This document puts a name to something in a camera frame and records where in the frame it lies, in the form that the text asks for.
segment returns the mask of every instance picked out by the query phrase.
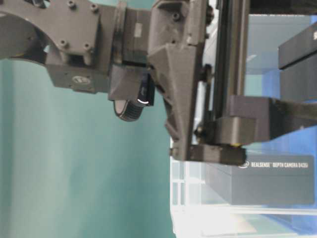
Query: blue surface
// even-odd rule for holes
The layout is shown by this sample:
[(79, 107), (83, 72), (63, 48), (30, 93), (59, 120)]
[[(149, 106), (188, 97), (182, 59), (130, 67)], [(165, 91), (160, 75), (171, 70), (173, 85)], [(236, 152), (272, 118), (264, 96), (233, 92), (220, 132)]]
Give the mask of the blue surface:
[[(312, 23), (317, 22), (317, 17), (312, 17)], [(263, 75), (262, 84), (263, 96), (280, 98), (280, 80), (279, 70), (272, 70)], [(307, 128), (305, 130), (296, 131), (291, 134), (277, 138), (271, 142), (262, 144), (263, 150), (290, 152), (294, 154), (306, 154), (317, 157), (317, 127)], [(317, 166), (315, 165), (315, 175), (317, 175)], [(315, 176), (315, 191), (317, 191), (317, 180)], [(317, 201), (317, 193), (315, 192), (315, 201)], [(294, 206), (296, 208), (316, 208), (313, 206)], [(317, 233), (317, 218), (314, 216), (292, 216), (293, 228), (301, 235), (312, 235)]]

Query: green backdrop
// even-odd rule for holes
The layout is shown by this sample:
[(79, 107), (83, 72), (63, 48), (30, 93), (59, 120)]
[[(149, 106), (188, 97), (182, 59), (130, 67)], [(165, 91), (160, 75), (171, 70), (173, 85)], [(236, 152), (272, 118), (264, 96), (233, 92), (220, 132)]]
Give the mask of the green backdrop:
[(160, 96), (126, 123), (106, 94), (54, 88), (44, 68), (5, 60), (0, 112), (0, 237), (173, 237)]

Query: black metal bar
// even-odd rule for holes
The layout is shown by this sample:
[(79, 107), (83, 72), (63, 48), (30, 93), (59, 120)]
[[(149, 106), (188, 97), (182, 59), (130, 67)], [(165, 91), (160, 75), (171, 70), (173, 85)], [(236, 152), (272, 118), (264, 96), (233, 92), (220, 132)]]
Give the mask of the black metal bar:
[(315, 0), (251, 0), (250, 14), (317, 14)]
[(244, 94), (250, 0), (221, 0), (219, 8), (214, 119), (224, 116), (230, 96)]

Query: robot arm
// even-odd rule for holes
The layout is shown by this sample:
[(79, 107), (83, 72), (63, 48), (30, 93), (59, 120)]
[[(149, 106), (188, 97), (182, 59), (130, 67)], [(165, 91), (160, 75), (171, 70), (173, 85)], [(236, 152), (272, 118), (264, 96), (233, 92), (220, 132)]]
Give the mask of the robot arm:
[[(114, 7), (88, 0), (0, 0), (0, 59), (40, 64), (56, 87), (108, 93), (125, 121), (153, 106), (156, 87), (174, 141), (171, 156), (240, 165), (246, 159), (243, 145), (317, 124), (314, 105), (243, 96), (249, 14), (316, 14), (317, 3), (219, 0), (217, 7), (213, 68), (203, 64), (206, 28), (213, 20), (208, 0), (157, 0), (151, 11), (123, 2)], [(206, 99), (194, 129), (199, 82)]]

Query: metal rod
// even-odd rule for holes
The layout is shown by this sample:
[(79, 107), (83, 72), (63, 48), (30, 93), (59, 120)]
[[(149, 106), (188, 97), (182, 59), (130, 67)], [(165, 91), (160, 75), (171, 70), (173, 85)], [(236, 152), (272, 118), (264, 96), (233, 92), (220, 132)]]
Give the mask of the metal rod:
[(222, 0), (219, 10), (214, 119), (226, 113), (231, 95), (244, 94), (250, 0)]

